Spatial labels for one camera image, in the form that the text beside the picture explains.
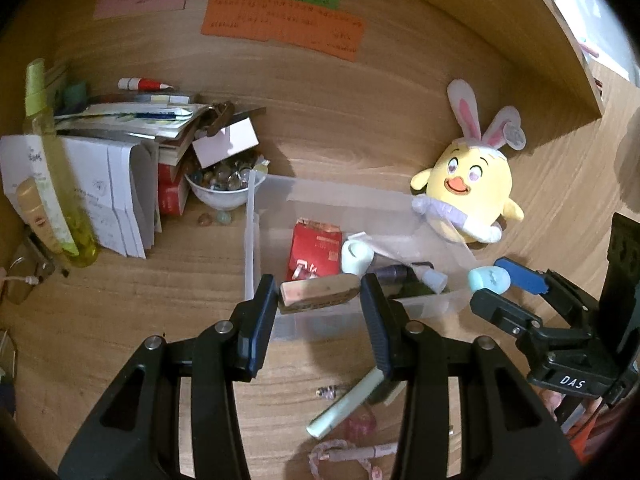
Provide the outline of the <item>person's right hand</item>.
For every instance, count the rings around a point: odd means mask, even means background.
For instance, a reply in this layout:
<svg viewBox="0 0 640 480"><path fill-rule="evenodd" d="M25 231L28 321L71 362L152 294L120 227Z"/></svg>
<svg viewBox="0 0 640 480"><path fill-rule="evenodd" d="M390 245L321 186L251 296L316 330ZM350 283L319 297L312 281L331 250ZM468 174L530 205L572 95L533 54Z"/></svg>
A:
<svg viewBox="0 0 640 480"><path fill-rule="evenodd" d="M541 389L539 396L554 419L557 419L561 413L567 413L567 419L561 422L561 428L566 434L589 422L602 402L601 398L573 398L572 396L567 401L565 394L548 389Z"/></svg>

